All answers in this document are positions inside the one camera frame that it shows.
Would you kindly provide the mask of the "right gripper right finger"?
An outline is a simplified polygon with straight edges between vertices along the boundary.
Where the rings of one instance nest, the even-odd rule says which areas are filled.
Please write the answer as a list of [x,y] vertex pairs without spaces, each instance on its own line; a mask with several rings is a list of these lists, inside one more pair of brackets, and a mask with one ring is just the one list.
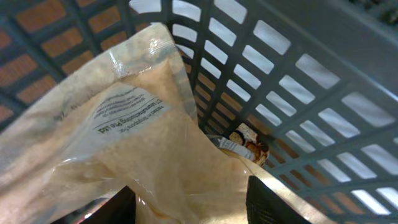
[[303,217],[259,178],[248,178],[246,211],[249,224],[303,224]]

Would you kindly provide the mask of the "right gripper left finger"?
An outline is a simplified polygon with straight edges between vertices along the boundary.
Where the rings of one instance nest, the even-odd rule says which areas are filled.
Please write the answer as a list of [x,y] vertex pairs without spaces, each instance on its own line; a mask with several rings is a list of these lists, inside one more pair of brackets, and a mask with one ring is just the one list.
[[136,224],[136,195],[127,186],[81,224]]

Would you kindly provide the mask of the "beige brown snack pouch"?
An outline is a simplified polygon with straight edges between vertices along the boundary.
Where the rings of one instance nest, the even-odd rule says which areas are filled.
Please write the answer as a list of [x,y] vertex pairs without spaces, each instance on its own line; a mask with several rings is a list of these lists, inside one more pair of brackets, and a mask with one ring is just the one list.
[[208,139],[219,149],[231,151],[263,166],[269,157],[269,146],[260,142],[259,135],[248,125],[240,124],[228,137],[207,134]]

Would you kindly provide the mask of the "cream bag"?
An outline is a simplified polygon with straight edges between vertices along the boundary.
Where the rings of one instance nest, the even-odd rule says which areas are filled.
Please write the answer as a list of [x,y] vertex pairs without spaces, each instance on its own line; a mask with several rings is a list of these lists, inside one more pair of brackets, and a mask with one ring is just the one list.
[[50,223],[127,186],[138,223],[247,223],[251,175],[304,222],[329,222],[200,130],[182,58],[158,23],[89,61],[1,134],[1,222]]

